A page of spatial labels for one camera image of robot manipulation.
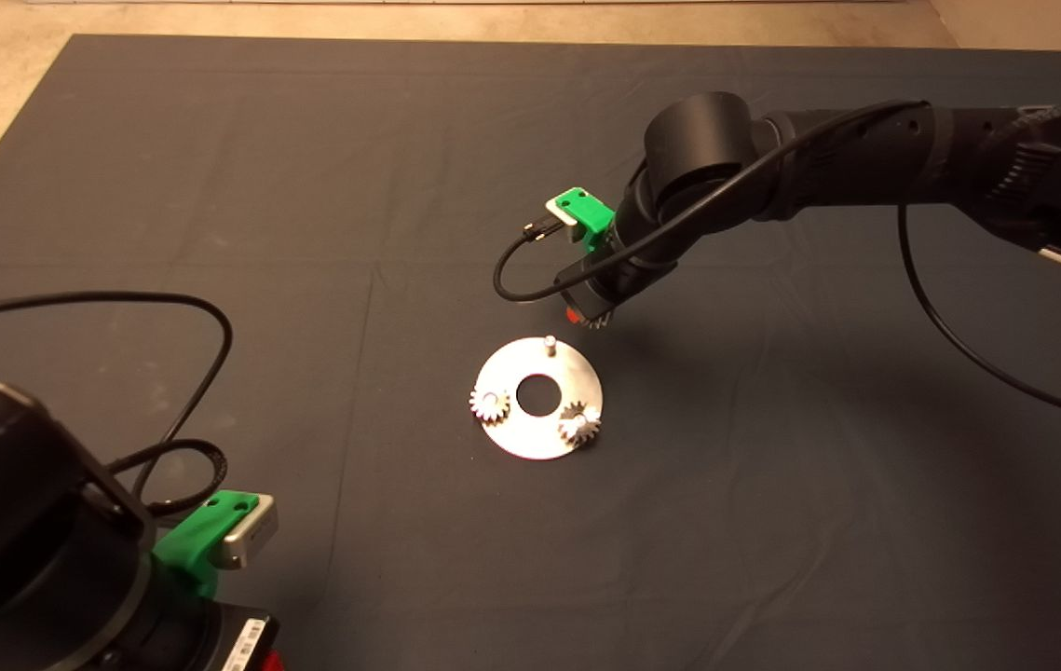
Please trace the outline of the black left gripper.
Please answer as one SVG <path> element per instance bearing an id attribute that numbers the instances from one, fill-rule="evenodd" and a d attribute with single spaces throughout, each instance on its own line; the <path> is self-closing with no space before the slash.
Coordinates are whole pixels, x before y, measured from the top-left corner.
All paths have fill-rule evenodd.
<path id="1" fill-rule="evenodd" d="M 202 670 L 284 671 L 276 650 L 279 619 L 269 610 L 215 603 L 202 647 Z"/>

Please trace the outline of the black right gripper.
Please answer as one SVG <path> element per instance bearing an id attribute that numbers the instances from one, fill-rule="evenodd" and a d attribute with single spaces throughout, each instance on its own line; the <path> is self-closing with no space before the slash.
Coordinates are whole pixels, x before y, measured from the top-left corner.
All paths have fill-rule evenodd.
<path id="1" fill-rule="evenodd" d="M 611 322 L 616 308 L 629 298 L 625 292 L 627 268 L 625 263 L 618 263 L 563 289 L 560 297 L 566 302 L 567 321 L 578 326 Z"/>

